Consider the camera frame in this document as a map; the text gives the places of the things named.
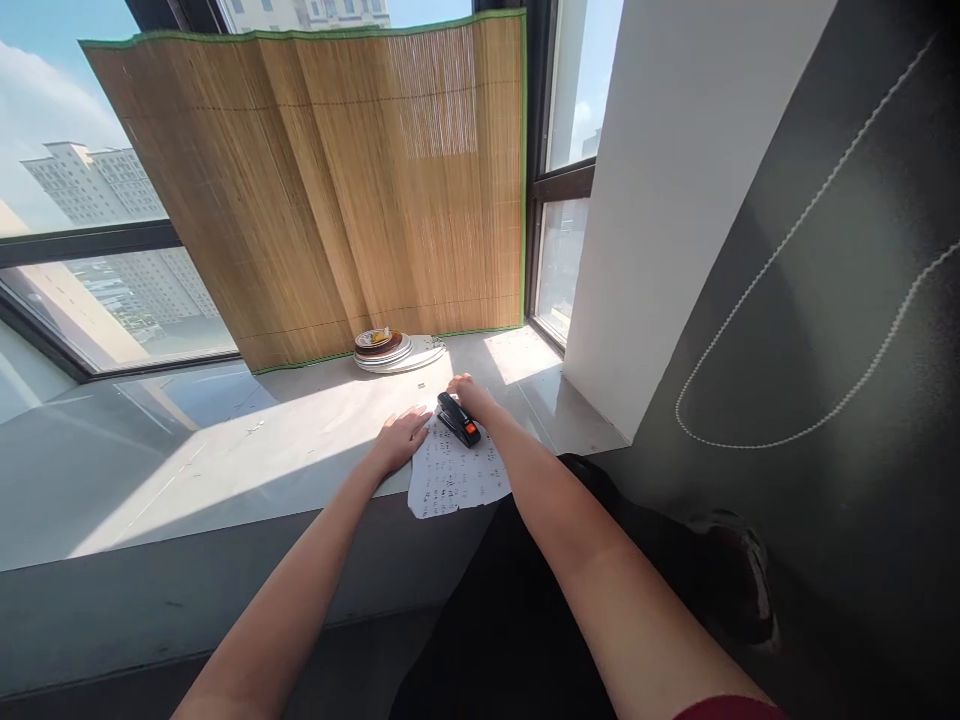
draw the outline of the person's left hand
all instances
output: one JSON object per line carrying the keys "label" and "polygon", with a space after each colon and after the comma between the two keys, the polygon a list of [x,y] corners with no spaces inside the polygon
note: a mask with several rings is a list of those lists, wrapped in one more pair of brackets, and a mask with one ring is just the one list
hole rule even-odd
{"label": "person's left hand", "polygon": [[412,407],[400,417],[391,415],[383,424],[369,457],[384,475],[400,469],[423,444],[427,437],[427,428],[424,426],[433,415],[426,409],[425,405]]}

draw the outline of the paper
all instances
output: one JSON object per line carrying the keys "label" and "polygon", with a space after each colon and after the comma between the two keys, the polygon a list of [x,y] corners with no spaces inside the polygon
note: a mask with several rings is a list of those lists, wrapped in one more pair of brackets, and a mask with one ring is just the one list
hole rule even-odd
{"label": "paper", "polygon": [[503,459],[482,429],[472,448],[460,442],[434,415],[427,439],[413,456],[413,477],[407,505],[423,520],[496,502],[510,494]]}

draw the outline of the window sill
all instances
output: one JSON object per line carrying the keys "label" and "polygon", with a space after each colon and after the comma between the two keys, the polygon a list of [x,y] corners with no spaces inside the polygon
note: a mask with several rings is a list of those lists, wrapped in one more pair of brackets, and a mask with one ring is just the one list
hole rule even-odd
{"label": "window sill", "polygon": [[[434,405],[455,372],[556,453],[627,444],[531,328],[446,343],[436,363],[392,376],[348,357],[258,377],[235,361],[100,381],[0,425],[18,479],[0,502],[0,571],[317,510],[383,419]],[[375,497],[406,492],[410,475],[408,464]]]}

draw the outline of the white chain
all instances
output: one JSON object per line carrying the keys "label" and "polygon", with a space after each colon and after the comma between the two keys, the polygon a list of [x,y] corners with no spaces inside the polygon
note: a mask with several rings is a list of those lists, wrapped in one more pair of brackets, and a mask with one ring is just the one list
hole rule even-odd
{"label": "white chain", "polygon": [[764,266],[760,269],[760,272],[757,273],[757,276],[753,279],[753,282],[747,287],[743,295],[740,296],[740,299],[737,301],[737,304],[733,306],[733,310],[730,311],[730,314],[727,315],[727,319],[724,320],[723,324],[720,326],[720,329],[717,331],[717,334],[714,336],[713,341],[707,346],[707,349],[704,350],[703,355],[700,356],[700,360],[697,361],[697,364],[693,368],[693,372],[690,373],[690,377],[687,378],[687,381],[683,384],[683,389],[680,390],[680,395],[677,396],[677,403],[674,406],[674,414],[676,415],[677,422],[680,424],[680,427],[683,428],[683,431],[687,433],[694,440],[704,443],[705,445],[711,445],[713,447],[719,448],[728,448],[731,450],[764,450],[766,448],[777,447],[778,445],[786,445],[788,442],[792,442],[799,438],[802,438],[804,435],[809,435],[817,428],[825,425],[827,422],[836,417],[847,403],[849,403],[853,397],[860,392],[860,389],[867,384],[867,381],[873,376],[874,371],[880,365],[880,361],[883,360],[883,356],[886,355],[887,349],[890,347],[890,343],[893,342],[893,339],[896,337],[897,332],[900,330],[900,323],[903,321],[904,315],[906,315],[907,310],[910,309],[910,304],[913,302],[914,297],[917,294],[917,291],[920,289],[920,286],[927,279],[927,277],[936,270],[940,265],[942,265],[947,258],[949,258],[953,253],[960,249],[960,240],[957,240],[953,245],[947,248],[936,260],[927,265],[916,279],[913,281],[913,284],[910,286],[910,289],[907,291],[906,296],[903,298],[903,302],[900,303],[900,307],[897,309],[897,314],[893,318],[893,323],[890,325],[890,329],[887,331],[886,337],[883,339],[883,342],[880,344],[880,348],[874,354],[873,359],[870,361],[870,365],[867,367],[866,371],[854,383],[853,387],[847,392],[846,395],[838,402],[830,412],[824,415],[822,418],[817,420],[812,425],[804,428],[800,432],[794,433],[789,437],[783,438],[782,440],[776,440],[774,442],[762,443],[759,445],[732,445],[728,443],[718,443],[711,440],[705,440],[704,438],[696,435],[690,428],[688,428],[684,423],[683,419],[680,417],[680,403],[683,401],[683,396],[686,394],[687,389],[690,387],[690,383],[693,382],[693,379],[696,377],[697,372],[699,372],[700,367],[703,365],[703,361],[707,359],[707,356],[713,351],[713,348],[716,346],[717,342],[720,340],[720,337],[723,335],[724,330],[727,329],[727,326],[730,324],[730,321],[733,320],[734,316],[737,314],[737,311],[740,309],[740,306],[743,305],[744,301],[749,297],[750,293],[753,292],[753,289],[757,286],[757,283],[760,282],[760,279],[766,275],[767,270],[770,269],[770,266],[773,262],[779,257],[780,253],[783,252],[783,249],[787,246],[787,243],[793,239],[793,236],[797,233],[797,230],[800,229],[800,226],[803,225],[804,220],[807,219],[807,216],[813,210],[814,206],[820,201],[820,198],[827,192],[827,189],[833,183],[834,178],[840,173],[840,169],[846,164],[847,160],[853,154],[853,151],[856,149],[857,145],[860,144],[860,141],[863,139],[864,135],[867,134],[867,131],[876,121],[877,116],[880,115],[880,112],[886,107],[887,103],[890,102],[890,99],[893,95],[900,89],[900,87],[907,81],[907,78],[910,77],[911,73],[920,64],[920,61],[923,59],[923,56],[927,54],[927,51],[930,49],[930,46],[933,44],[934,39],[936,39],[936,33],[934,33],[927,44],[923,46],[920,52],[917,53],[917,56],[913,59],[910,65],[907,66],[907,69],[904,70],[903,74],[897,78],[897,81],[893,86],[887,90],[887,93],[880,100],[880,103],[877,107],[874,108],[873,112],[870,113],[870,117],[867,118],[867,121],[863,124],[863,127],[860,128],[856,136],[853,138],[853,141],[850,143],[849,147],[844,151],[843,155],[840,156],[840,160],[837,162],[833,170],[830,171],[830,174],[827,176],[827,179],[824,181],[823,185],[820,186],[820,189],[817,191],[816,195],[813,196],[813,199],[807,204],[807,207],[804,208],[803,212],[800,213],[800,217],[797,218],[797,221],[793,224],[793,227],[790,228],[790,231],[787,233],[786,237],[783,238],[781,243],[777,246],[777,249],[773,251],[773,255],[767,260]]}

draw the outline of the hand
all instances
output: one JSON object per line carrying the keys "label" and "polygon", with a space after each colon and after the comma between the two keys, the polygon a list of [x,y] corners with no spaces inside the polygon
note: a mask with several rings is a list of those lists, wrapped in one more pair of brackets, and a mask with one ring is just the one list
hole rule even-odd
{"label": "hand", "polygon": [[412,407],[400,417],[391,415],[383,424],[367,457],[381,471],[381,477],[399,470],[427,437],[427,420],[433,415],[423,405]]}
{"label": "hand", "polygon": [[490,393],[473,381],[470,373],[454,377],[447,386],[447,392],[451,395],[456,394],[463,409],[475,417],[481,425],[486,425],[490,417],[501,409]]}

